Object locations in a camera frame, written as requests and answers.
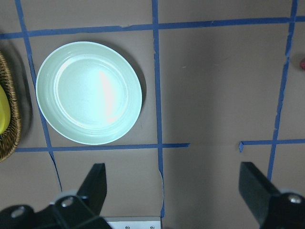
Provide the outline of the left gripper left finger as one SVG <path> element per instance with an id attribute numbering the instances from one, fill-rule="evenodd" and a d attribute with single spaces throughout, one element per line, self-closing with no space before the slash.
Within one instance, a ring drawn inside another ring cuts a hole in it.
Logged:
<path id="1" fill-rule="evenodd" d="M 99 215 L 106 199 L 106 168 L 94 164 L 77 191 L 77 196 L 95 214 Z"/>

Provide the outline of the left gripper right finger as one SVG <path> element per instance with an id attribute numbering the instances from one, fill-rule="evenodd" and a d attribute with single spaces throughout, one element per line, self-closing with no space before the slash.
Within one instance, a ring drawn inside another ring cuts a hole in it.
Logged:
<path id="1" fill-rule="evenodd" d="M 264 224 L 269 214 L 271 200 L 280 196 L 280 191 L 252 162 L 241 162 L 239 193 L 259 224 Z"/>

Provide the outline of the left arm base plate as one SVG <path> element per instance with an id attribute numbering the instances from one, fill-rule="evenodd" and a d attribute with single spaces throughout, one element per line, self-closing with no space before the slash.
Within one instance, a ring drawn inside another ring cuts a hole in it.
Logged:
<path id="1" fill-rule="evenodd" d="M 104 218 L 113 229 L 161 229 L 160 217 L 108 217 Z"/>

